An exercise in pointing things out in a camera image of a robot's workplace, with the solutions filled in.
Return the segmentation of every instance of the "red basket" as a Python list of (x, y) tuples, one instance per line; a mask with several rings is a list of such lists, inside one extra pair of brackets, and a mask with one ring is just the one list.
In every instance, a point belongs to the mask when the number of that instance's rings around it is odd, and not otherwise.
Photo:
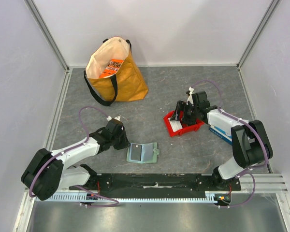
[[(174, 113), (174, 111), (171, 111), (170, 113), (168, 113), (164, 118), (163, 118), (163, 120), (164, 120), (164, 123), (165, 123), (165, 125), (166, 125), (166, 127), (167, 127), (167, 129), (168, 129), (168, 131), (169, 131), (169, 134), (170, 134), (170, 136), (171, 137), (174, 137), (174, 136), (177, 136), (177, 135), (179, 135), (179, 136), (181, 136), (182, 134), (184, 134), (184, 133), (188, 133), (188, 132), (190, 132), (190, 131), (197, 131), (200, 127), (201, 127), (201, 125), (203, 125), (204, 124), (204, 122), (202, 122), (201, 120), (198, 120), (197, 119), (197, 124), (195, 124), (195, 125), (192, 125), (192, 126), (188, 126), (187, 124), (184, 124), (184, 123), (182, 123), (181, 121), (180, 121), (180, 124), (182, 124), (182, 129), (180, 129), (180, 130), (178, 130), (178, 131), (173, 131), (172, 130), (172, 127), (171, 127), (171, 124), (170, 124), (170, 122), (169, 122), (169, 118), (173, 115), (173, 113)], [(183, 112), (180, 112), (179, 113), (179, 118), (182, 118), (182, 116), (183, 116)]]

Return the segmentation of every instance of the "white side panel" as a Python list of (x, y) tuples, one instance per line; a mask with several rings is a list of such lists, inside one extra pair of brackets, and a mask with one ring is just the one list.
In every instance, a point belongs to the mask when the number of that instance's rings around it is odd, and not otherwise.
[(242, 74), (273, 147), (271, 166), (283, 174), (290, 192), (290, 0), (278, 5)]
[(271, 0), (35, 0), (70, 66), (130, 39), (137, 64), (237, 63)]
[(12, 231), (20, 177), (43, 147), (64, 70), (22, 0), (0, 0), (0, 232)]

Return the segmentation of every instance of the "gray floor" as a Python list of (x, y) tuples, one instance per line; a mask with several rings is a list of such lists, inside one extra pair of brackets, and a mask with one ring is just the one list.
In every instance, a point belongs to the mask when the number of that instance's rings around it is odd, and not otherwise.
[[(115, 102), (110, 107), (99, 105), (91, 96), (83, 79), (83, 69), (73, 69), (63, 106), (53, 149), (78, 142), (85, 133), (78, 122), (80, 108), (98, 106), (112, 117), (121, 116), (127, 137), (133, 143), (157, 142), (160, 155), (157, 163), (135, 164), (126, 161), (127, 150), (113, 148), (87, 158), (86, 163), (99, 173), (212, 173), (216, 166), (232, 156), (232, 147), (203, 125), (197, 132), (171, 138), (163, 117), (175, 109), (178, 100), (187, 100), (188, 87), (202, 79), (211, 79), (223, 90), (223, 108), (251, 120), (247, 100), (236, 67), (142, 67), (149, 92), (142, 101)], [(218, 104), (218, 93), (211, 84), (200, 84), (196, 91), (205, 90), (211, 104)], [(92, 109), (82, 114), (90, 132), (107, 121)]]
[[(245, 194), (233, 194), (234, 203)], [(27, 232), (287, 232), (275, 194), (217, 209), (205, 203), (122, 203), (111, 208), (35, 202)]]

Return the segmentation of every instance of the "gray tabletop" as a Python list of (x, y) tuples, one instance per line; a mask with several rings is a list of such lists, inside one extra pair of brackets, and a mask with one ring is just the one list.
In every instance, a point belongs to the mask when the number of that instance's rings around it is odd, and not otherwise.
[[(236, 67), (141, 67), (149, 88), (145, 99), (114, 102), (110, 107), (101, 106), (93, 99), (83, 79), (83, 70), (72, 71), (53, 149), (85, 138), (78, 111), (87, 105), (97, 106), (112, 117), (121, 116), (131, 143), (157, 142), (160, 149), (157, 163), (152, 164), (129, 163), (126, 149), (113, 148), (79, 163), (86, 163), (99, 173), (212, 173), (232, 157), (232, 147), (211, 133), (208, 125), (182, 136), (171, 138), (168, 134), (163, 117), (175, 109), (178, 100), (187, 100), (186, 91), (198, 80), (217, 82), (224, 93), (222, 107), (235, 116), (252, 119)], [(206, 91), (211, 104), (218, 104), (218, 92), (213, 85), (202, 83), (195, 90)], [(93, 109), (85, 110), (82, 119), (90, 132), (107, 124), (105, 117)]]

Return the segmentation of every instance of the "white backdrop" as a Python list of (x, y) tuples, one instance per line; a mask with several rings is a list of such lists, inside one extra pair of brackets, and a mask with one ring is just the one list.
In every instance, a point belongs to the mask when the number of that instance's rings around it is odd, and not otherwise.
[(138, 64), (235, 64), (270, 0), (35, 0), (70, 66), (105, 38), (130, 39)]
[(23, 0), (0, 0), (0, 232), (10, 232), (43, 147), (64, 70)]
[(290, 0), (280, 2), (242, 72), (273, 147), (271, 166), (283, 174), (290, 192)]

